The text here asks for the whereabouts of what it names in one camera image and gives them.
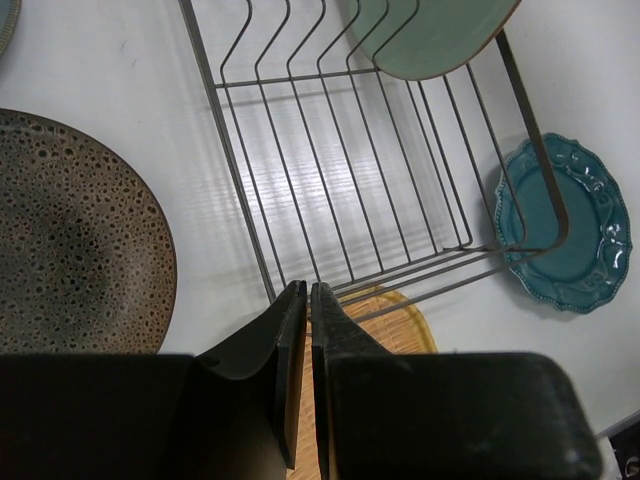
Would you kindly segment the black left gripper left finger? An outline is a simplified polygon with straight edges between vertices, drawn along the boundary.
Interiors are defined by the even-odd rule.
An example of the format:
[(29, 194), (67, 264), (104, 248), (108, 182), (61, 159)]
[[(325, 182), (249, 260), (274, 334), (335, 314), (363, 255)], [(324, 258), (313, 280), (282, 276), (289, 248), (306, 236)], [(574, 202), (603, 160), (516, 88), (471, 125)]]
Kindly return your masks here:
[(290, 282), (269, 307), (196, 357), (206, 381), (201, 428), (208, 469), (295, 466), (307, 284)]

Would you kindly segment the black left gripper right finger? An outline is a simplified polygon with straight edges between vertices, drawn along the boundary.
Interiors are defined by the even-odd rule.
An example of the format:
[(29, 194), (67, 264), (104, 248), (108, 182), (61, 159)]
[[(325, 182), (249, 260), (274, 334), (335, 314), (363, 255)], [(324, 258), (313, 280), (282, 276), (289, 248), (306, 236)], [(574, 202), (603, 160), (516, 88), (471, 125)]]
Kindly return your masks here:
[(326, 283), (311, 291), (316, 441), (323, 478), (386, 478), (390, 395), (383, 370), (392, 357), (343, 310)]

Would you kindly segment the square woven bamboo tray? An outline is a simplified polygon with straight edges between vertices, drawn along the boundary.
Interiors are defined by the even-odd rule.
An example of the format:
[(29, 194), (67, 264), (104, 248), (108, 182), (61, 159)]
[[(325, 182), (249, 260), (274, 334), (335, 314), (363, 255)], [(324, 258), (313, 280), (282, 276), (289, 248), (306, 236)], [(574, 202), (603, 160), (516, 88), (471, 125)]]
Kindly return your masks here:
[(351, 294), (337, 296), (344, 312), (356, 320), (370, 336), (392, 353), (437, 353), (438, 348), (426, 317), (415, 305), (377, 316), (387, 307), (395, 307), (407, 300), (397, 290), (383, 291), (375, 285)]

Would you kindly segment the brown speckled plate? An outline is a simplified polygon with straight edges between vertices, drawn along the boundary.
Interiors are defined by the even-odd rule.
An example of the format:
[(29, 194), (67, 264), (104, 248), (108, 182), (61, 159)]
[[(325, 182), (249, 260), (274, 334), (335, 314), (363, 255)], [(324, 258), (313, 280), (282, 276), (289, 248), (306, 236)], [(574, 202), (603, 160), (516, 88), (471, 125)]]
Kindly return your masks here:
[(1, 350), (156, 353), (177, 260), (151, 189), (57, 121), (1, 113)]

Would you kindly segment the teal scalloped plate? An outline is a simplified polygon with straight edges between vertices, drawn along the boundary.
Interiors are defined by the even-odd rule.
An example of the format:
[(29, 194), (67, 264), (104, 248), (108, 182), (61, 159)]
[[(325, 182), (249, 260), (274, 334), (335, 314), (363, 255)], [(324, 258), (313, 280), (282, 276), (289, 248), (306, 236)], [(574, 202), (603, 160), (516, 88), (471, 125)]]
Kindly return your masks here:
[(629, 270), (631, 221), (618, 183), (578, 141), (542, 136), (506, 159), (494, 225), (524, 289), (560, 311), (590, 313), (616, 296)]

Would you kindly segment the mint green flower plate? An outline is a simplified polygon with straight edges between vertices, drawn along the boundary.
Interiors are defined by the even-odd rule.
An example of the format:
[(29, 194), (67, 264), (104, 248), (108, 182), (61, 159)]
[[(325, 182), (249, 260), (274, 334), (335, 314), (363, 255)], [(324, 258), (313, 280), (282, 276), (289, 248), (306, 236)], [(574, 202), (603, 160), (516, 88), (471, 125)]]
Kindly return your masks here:
[(379, 70), (421, 81), (468, 63), (519, 5), (517, 0), (349, 1), (347, 22)]

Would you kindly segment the grey-blue round plate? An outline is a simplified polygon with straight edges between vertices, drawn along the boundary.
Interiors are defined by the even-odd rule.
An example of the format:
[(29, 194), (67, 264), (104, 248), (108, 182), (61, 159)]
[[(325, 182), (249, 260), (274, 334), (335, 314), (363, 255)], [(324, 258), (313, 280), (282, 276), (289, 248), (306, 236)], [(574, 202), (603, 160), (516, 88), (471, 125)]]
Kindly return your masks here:
[(0, 55), (12, 39), (21, 9), (21, 0), (0, 0)]

